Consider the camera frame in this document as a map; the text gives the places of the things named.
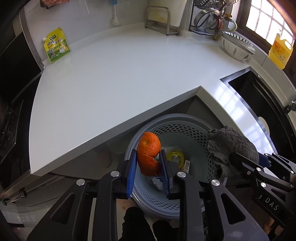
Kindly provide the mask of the black dish rack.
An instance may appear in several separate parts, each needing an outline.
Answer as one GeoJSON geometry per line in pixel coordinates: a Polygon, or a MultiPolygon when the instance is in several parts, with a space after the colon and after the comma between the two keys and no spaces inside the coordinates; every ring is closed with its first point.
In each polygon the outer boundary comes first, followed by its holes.
{"type": "Polygon", "coordinates": [[[237,1],[193,1],[189,30],[214,37],[221,31],[236,31],[236,21],[226,13],[226,8],[235,3],[237,1]]]}

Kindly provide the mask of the white bowl in sink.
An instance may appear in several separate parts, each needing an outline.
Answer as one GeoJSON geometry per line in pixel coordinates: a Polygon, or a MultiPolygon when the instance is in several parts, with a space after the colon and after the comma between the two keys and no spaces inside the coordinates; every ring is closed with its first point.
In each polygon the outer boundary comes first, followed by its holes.
{"type": "Polygon", "coordinates": [[[264,131],[265,135],[270,136],[269,126],[268,126],[266,120],[263,117],[259,116],[258,123],[261,126],[262,130],[264,131]]]}

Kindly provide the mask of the steel cutting board rack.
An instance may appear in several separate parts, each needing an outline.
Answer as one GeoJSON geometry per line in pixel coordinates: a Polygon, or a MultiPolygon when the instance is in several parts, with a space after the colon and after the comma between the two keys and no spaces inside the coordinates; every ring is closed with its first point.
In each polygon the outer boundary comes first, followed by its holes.
{"type": "Polygon", "coordinates": [[[156,32],[165,34],[166,36],[179,35],[179,27],[171,25],[171,11],[166,6],[147,6],[145,8],[144,27],[146,29],[151,29],[156,32]],[[166,17],[162,18],[160,16],[153,16],[152,19],[150,19],[149,11],[151,11],[152,9],[164,10],[166,12],[166,17]]]}

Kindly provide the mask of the yellow square plastic ring lid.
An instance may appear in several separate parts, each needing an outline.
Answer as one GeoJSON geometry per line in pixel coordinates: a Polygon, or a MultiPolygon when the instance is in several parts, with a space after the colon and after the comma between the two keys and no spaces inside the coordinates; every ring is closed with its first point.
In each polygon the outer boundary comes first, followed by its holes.
{"type": "Polygon", "coordinates": [[[184,165],[184,155],[180,151],[172,151],[166,155],[168,161],[174,162],[181,168],[184,165]]]}

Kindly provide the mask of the steel faucet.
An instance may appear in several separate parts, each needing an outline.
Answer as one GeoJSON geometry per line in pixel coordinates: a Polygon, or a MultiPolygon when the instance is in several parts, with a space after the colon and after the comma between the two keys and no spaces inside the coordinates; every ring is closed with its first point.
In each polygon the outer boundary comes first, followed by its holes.
{"type": "Polygon", "coordinates": [[[291,111],[296,112],[296,98],[291,100],[283,109],[285,115],[288,115],[291,111]]]}

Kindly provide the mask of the white cutting board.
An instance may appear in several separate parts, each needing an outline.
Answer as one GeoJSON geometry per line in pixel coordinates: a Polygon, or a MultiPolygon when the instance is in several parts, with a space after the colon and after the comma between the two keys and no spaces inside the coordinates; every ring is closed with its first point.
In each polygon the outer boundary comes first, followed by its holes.
{"type": "Polygon", "coordinates": [[[170,13],[170,25],[179,27],[186,3],[186,0],[151,0],[147,9],[147,19],[166,24],[170,13]]]}

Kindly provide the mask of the window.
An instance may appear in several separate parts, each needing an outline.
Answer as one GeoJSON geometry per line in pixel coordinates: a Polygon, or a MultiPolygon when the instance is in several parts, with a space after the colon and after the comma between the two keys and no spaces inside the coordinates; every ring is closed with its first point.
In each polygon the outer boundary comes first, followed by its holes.
{"type": "Polygon", "coordinates": [[[257,45],[269,48],[277,34],[289,44],[295,43],[292,30],[268,1],[240,1],[237,24],[238,30],[257,45]]]}

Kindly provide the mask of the yellow seasoning pouch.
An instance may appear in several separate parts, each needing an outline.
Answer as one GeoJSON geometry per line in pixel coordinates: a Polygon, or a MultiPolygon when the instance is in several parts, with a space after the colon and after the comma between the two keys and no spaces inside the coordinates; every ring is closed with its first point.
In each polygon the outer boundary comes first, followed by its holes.
{"type": "Polygon", "coordinates": [[[54,63],[64,55],[70,53],[66,36],[61,28],[57,28],[50,32],[43,38],[43,42],[50,63],[54,63]]]}

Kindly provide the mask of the orange peel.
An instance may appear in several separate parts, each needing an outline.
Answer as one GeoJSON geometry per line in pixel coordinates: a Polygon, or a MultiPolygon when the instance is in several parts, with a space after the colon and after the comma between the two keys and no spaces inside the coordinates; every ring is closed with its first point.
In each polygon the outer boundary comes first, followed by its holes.
{"type": "Polygon", "coordinates": [[[144,132],[137,146],[137,162],[140,171],[147,177],[159,176],[161,165],[155,159],[161,151],[159,138],[151,132],[144,132]]]}

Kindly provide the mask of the white striped colander bowl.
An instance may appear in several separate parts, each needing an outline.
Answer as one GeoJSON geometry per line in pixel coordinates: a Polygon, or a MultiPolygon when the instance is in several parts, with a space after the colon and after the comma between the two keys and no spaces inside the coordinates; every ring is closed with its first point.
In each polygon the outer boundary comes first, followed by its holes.
{"type": "Polygon", "coordinates": [[[253,44],[235,33],[223,31],[221,43],[225,52],[238,61],[248,60],[255,55],[253,44]]]}

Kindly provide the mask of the dark grey rag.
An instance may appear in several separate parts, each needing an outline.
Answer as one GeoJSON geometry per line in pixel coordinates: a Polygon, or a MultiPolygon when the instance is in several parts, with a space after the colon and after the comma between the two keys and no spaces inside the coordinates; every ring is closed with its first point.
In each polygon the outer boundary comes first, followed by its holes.
{"type": "Polygon", "coordinates": [[[240,174],[229,161],[231,153],[241,154],[259,163],[259,154],[255,145],[238,130],[228,125],[208,131],[207,149],[215,164],[216,178],[233,177],[240,174]]]}

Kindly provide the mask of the white bottle brush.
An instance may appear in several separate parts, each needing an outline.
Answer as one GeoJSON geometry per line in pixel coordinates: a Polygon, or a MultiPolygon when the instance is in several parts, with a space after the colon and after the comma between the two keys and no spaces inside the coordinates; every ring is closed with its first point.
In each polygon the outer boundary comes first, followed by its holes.
{"type": "Polygon", "coordinates": [[[112,13],[112,19],[111,19],[111,24],[113,26],[119,26],[119,20],[117,18],[117,13],[116,13],[116,6],[117,6],[118,0],[111,0],[111,13],[112,13]]]}

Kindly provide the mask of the yellow oil bottle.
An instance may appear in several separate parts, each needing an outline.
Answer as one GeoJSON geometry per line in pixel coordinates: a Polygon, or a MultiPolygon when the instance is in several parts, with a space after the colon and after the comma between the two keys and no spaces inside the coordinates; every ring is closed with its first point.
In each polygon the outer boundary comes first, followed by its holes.
{"type": "Polygon", "coordinates": [[[293,46],[286,39],[282,40],[280,34],[277,33],[268,56],[279,69],[283,70],[290,59],[292,52],[293,46]]]}

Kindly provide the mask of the red white snack wrapper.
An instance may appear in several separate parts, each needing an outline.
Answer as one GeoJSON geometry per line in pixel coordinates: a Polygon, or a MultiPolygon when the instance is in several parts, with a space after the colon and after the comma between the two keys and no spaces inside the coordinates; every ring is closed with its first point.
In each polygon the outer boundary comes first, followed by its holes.
{"type": "Polygon", "coordinates": [[[185,161],[184,161],[184,164],[183,164],[183,166],[182,166],[182,168],[181,168],[181,171],[183,171],[183,172],[189,174],[190,164],[191,164],[191,162],[190,162],[189,160],[185,160],[185,161]]]}

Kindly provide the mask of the black gas stove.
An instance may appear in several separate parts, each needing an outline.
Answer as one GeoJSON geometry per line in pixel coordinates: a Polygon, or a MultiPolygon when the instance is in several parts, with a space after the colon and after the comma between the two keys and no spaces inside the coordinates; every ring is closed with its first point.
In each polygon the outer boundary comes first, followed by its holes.
{"type": "Polygon", "coordinates": [[[24,100],[14,102],[8,109],[1,127],[1,164],[15,149],[24,100]]]}

